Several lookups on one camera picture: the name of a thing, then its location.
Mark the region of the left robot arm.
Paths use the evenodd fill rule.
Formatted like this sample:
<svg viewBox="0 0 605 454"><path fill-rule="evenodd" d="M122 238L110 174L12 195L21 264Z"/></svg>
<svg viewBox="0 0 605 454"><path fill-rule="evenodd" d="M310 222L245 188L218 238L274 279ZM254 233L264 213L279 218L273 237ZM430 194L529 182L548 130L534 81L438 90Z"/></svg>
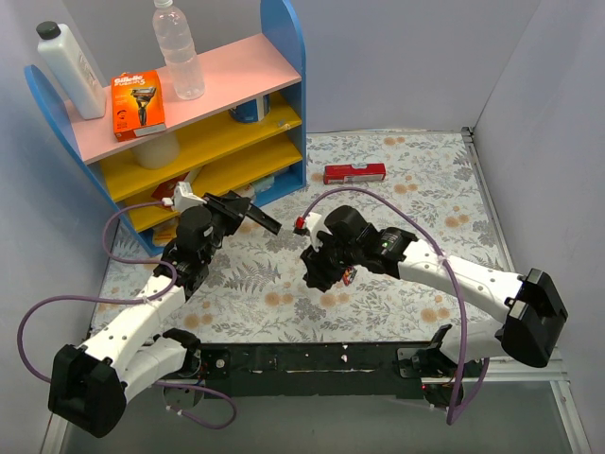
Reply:
<svg viewBox="0 0 605 454"><path fill-rule="evenodd" d="M53 413L101 438L131 399L157 381L226 375L226 351L205 353L192 333L159 330L205 281L224 237L237 231L252 208L250 199L230 192L206 194L181 213L176 236L164 247L138 303L81 345L65 345L55 355L48 398Z"/></svg>

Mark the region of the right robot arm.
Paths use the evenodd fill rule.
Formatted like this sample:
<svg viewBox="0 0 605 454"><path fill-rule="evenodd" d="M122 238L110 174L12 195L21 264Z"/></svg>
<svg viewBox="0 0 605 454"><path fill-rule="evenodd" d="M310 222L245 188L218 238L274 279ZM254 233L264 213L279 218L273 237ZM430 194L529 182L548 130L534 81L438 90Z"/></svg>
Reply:
<svg viewBox="0 0 605 454"><path fill-rule="evenodd" d="M348 205L327 216L298 218L295 232L310 239L301 255L309 288L325 292L347 269L360 266L450 295L460 293L464 302L489 315L487 321L446 327L434 336L418 360L427 361L437 375L451 375L462 362L503 356L544 368L568 318L548 273L533 269L521 275L456 256L443 258L411 232L376 229Z"/></svg>

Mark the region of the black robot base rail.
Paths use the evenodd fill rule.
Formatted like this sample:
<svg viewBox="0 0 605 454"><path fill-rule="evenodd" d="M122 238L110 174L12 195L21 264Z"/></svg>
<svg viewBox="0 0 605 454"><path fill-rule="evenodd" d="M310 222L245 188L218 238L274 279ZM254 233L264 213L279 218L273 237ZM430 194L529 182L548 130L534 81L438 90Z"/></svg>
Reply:
<svg viewBox="0 0 605 454"><path fill-rule="evenodd" d="M428 341L203 343L166 379L230 397L380 395L443 407L455 372Z"/></svg>

